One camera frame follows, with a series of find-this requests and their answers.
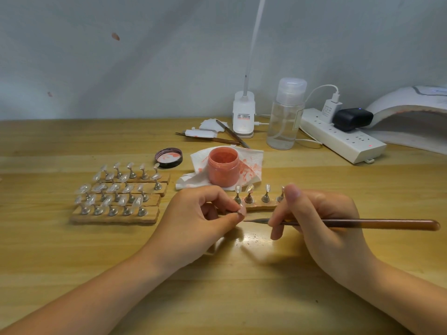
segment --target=orange jar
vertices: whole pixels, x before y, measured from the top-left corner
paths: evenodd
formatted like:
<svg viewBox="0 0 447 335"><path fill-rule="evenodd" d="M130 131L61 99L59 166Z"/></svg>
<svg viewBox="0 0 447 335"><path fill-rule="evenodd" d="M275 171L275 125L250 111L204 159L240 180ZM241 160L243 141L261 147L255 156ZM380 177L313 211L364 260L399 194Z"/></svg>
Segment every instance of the orange jar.
<svg viewBox="0 0 447 335"><path fill-rule="evenodd" d="M208 177L212 184L223 188L234 186L239 180L240 160L230 147L214 148L208 156Z"/></svg>

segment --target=person's right arm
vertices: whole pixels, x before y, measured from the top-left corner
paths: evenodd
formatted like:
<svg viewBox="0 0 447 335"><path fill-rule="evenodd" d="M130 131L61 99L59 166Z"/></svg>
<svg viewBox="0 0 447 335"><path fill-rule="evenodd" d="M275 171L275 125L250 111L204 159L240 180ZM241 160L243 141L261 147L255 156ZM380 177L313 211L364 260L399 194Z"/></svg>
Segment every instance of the person's right arm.
<svg viewBox="0 0 447 335"><path fill-rule="evenodd" d="M411 332L447 332L447 289L378 260L361 229L329 229L322 218L358 218L354 202L342 194L300 191L286 186L274 211L271 238L282 236L280 222L292 213L316 263L339 284L379 308Z"/></svg>

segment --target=power outlet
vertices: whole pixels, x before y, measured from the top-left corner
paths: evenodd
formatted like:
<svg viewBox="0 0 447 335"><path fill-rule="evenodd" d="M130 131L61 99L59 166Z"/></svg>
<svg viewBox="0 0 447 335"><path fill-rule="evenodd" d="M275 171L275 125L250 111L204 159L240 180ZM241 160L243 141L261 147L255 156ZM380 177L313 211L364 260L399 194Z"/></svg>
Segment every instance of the power outlet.
<svg viewBox="0 0 447 335"><path fill-rule="evenodd" d="M374 158L380 156L387 146L358 129L343 132L332 124L323 122L320 117L321 112L318 109L305 109L301 127L351 163L373 163Z"/></svg>

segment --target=gray wall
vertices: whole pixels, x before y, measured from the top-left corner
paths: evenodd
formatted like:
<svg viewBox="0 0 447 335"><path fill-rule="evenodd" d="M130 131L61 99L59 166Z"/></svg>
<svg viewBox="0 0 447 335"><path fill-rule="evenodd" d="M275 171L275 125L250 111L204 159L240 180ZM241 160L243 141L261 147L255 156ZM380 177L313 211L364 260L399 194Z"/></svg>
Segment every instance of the gray wall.
<svg viewBox="0 0 447 335"><path fill-rule="evenodd" d="M2 0L0 119L229 115L258 2ZM267 0L257 112L285 76L338 85L345 107L447 83L446 14L447 0Z"/></svg>

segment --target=forearm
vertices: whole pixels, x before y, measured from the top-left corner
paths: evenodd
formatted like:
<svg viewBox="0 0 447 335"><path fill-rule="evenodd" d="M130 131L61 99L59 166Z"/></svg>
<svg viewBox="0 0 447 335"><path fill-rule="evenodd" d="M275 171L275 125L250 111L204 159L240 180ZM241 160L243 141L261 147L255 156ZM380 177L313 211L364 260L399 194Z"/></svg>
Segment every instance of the forearm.
<svg viewBox="0 0 447 335"><path fill-rule="evenodd" d="M447 289L377 261L375 274L346 287L416 335L445 334Z"/></svg>
<svg viewBox="0 0 447 335"><path fill-rule="evenodd" d="M17 321L1 335L102 335L172 272L136 254Z"/></svg>

